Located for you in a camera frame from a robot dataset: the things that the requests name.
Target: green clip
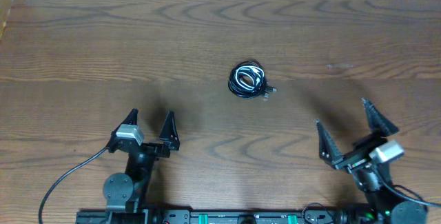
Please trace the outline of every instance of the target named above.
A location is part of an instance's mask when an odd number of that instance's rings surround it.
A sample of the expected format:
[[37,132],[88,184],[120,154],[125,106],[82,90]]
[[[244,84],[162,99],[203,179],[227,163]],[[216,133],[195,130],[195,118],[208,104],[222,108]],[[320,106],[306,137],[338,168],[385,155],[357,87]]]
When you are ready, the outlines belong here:
[[288,224],[297,224],[297,216],[296,215],[289,215],[288,216]]
[[199,214],[199,224],[208,224],[208,214]]

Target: brown wooden tabletop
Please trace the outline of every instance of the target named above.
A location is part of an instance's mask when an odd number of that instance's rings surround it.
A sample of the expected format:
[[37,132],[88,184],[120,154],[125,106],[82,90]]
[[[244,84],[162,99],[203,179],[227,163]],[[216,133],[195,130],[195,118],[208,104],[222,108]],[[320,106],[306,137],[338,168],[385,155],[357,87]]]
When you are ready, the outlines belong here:
[[[230,70],[256,59],[278,91],[243,100]],[[0,44],[0,222],[36,223],[49,187],[98,152],[132,108],[146,141],[168,110],[181,150],[148,201],[194,209],[365,202],[318,158],[314,119],[342,152],[369,133],[361,98],[401,131],[394,183],[441,202],[441,0],[15,0]],[[127,154],[67,177],[45,223],[105,207]],[[441,210],[430,209],[428,223]]]

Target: gray circular joint cover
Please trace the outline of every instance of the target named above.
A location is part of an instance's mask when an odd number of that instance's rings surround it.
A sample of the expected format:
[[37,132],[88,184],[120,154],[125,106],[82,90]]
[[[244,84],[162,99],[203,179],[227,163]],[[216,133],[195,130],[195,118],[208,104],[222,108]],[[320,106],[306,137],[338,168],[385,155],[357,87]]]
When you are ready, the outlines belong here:
[[411,201],[404,201],[394,207],[391,213],[392,224],[421,224],[426,223],[427,213],[424,208]]
[[115,173],[104,182],[103,194],[107,201],[127,201],[133,190],[133,180],[126,173]]

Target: black wire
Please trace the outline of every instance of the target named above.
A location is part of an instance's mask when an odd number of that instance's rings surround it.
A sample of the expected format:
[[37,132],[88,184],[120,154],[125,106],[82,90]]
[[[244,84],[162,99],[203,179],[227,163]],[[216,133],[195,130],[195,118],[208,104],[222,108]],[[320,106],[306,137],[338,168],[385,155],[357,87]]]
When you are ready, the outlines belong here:
[[303,211],[302,211],[302,219],[303,219],[303,222],[307,222],[306,221],[306,219],[305,219],[305,210],[308,208],[308,207],[310,207],[311,205],[319,205],[319,206],[321,206],[325,211],[326,211],[326,213],[332,218],[332,219],[334,219],[334,215],[333,214],[331,214],[331,213],[329,213],[329,211],[326,209],[326,207],[325,206],[323,206],[321,203],[310,203],[310,204],[308,204],[304,209],[303,209]]
[[431,202],[424,201],[424,200],[423,200],[423,201],[421,201],[421,200],[417,200],[417,199],[411,198],[410,196],[407,196],[407,195],[405,195],[405,194],[403,194],[403,193],[401,193],[401,192],[395,190],[392,186],[390,186],[390,185],[386,182],[386,180],[384,179],[383,175],[381,175],[381,173],[380,173],[379,171],[377,171],[376,168],[373,170],[373,172],[374,172],[374,173],[378,176],[378,178],[383,182],[383,185],[384,185],[384,186],[385,186],[390,192],[394,193],[395,195],[397,195],[397,196],[399,196],[399,197],[401,197],[401,198],[403,198],[403,199],[406,199],[406,200],[408,200],[408,201],[412,201],[412,202],[414,202],[414,203],[418,203],[418,204],[421,204],[421,205],[427,205],[427,206],[429,206],[429,207],[441,207],[441,204],[439,204],[439,203],[431,203]]
[[[410,189],[406,188],[405,186],[402,186],[402,185],[392,185],[392,187],[393,187],[394,189],[395,189],[395,188],[401,188],[401,189],[403,189],[403,190],[409,192],[410,194],[416,196],[418,199],[420,199],[420,201],[425,201],[425,200],[423,199],[422,196],[420,196],[419,194],[417,194],[417,193],[414,192],[413,190],[410,190]],[[426,205],[423,205],[422,207],[424,208],[424,210],[425,210],[426,212],[429,212],[429,209],[427,208]]]
[[[244,82],[242,80],[244,77],[249,77],[252,82]],[[276,91],[276,88],[267,85],[265,73],[257,61],[245,61],[238,64],[229,74],[228,88],[233,94],[243,99],[268,97],[268,92]]]
[[63,176],[60,176],[60,178],[55,181],[55,183],[52,185],[52,187],[48,190],[48,192],[46,193],[46,195],[44,196],[43,200],[41,201],[40,204],[40,209],[39,209],[39,223],[43,224],[43,208],[44,208],[44,204],[46,203],[50,193],[52,193],[52,191],[55,189],[55,187],[65,178],[67,177],[69,174],[73,173],[74,171],[76,171],[77,169],[83,167],[84,165],[87,165],[90,161],[98,158],[98,156],[102,155],[102,153],[104,153],[107,149],[109,149],[108,147],[103,148],[101,151],[99,151],[97,154],[95,154],[94,156],[92,156],[90,159],[82,162],[81,164],[75,166],[74,168],[70,169],[68,172],[66,172]]

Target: black cable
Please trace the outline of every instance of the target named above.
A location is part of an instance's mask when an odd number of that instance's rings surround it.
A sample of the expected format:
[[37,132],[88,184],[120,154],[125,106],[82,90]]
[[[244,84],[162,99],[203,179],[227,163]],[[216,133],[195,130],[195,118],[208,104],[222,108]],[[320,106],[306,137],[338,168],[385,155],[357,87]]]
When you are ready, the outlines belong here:
[[[420,196],[419,194],[417,194],[417,193],[414,192],[413,190],[410,190],[410,189],[406,188],[405,186],[402,186],[402,185],[392,185],[392,187],[393,187],[394,189],[396,189],[396,188],[401,188],[402,190],[405,190],[405,191],[407,191],[408,193],[410,193],[410,194],[416,196],[416,198],[418,198],[420,201],[425,201],[425,200],[423,199],[422,196]],[[427,208],[426,205],[423,205],[422,207],[424,208],[424,210],[425,210],[426,212],[429,212],[429,209]]]
[[99,151],[97,154],[95,154],[94,156],[92,156],[90,159],[82,162],[81,164],[75,166],[74,168],[70,169],[68,172],[66,172],[63,176],[61,176],[57,181],[55,181],[55,183],[52,185],[52,187],[48,190],[48,192],[46,193],[46,195],[44,196],[43,200],[41,201],[40,204],[40,209],[39,209],[39,223],[43,224],[43,208],[44,205],[50,195],[50,193],[52,193],[52,191],[55,189],[55,187],[65,178],[67,177],[69,174],[73,173],[74,171],[76,171],[77,169],[83,167],[83,165],[87,165],[90,161],[98,158],[98,156],[102,155],[102,153],[104,153],[107,149],[109,149],[108,147],[103,148],[101,151]]
[[257,61],[246,61],[238,64],[229,74],[228,88],[233,94],[243,99],[252,99],[258,96],[269,96],[269,92],[277,91],[268,86],[265,72]]
[[407,195],[405,195],[405,194],[403,194],[403,193],[401,193],[401,192],[395,190],[392,186],[390,186],[390,185],[386,182],[386,180],[384,179],[383,175],[381,175],[381,173],[380,173],[379,171],[377,171],[376,168],[374,168],[373,173],[375,173],[375,174],[377,175],[377,177],[382,181],[383,185],[384,185],[384,186],[385,186],[390,192],[394,193],[395,195],[397,195],[397,196],[399,196],[399,197],[401,197],[401,198],[403,198],[403,199],[406,199],[406,200],[408,200],[408,201],[412,201],[412,202],[414,202],[414,203],[418,203],[418,204],[421,204],[421,205],[427,205],[427,206],[429,206],[429,207],[441,207],[441,204],[439,204],[439,203],[431,203],[431,202],[428,202],[428,201],[417,200],[417,199],[411,198],[410,196],[407,196]]
[[310,207],[311,205],[319,205],[319,206],[321,206],[325,211],[326,211],[326,213],[332,218],[332,219],[334,219],[334,215],[333,214],[331,214],[331,213],[329,213],[329,211],[326,209],[326,207],[325,206],[323,206],[321,203],[310,203],[310,204],[308,204],[304,209],[303,209],[303,211],[302,211],[302,219],[303,219],[303,222],[307,222],[306,221],[306,219],[305,219],[305,210],[308,208],[308,207]]

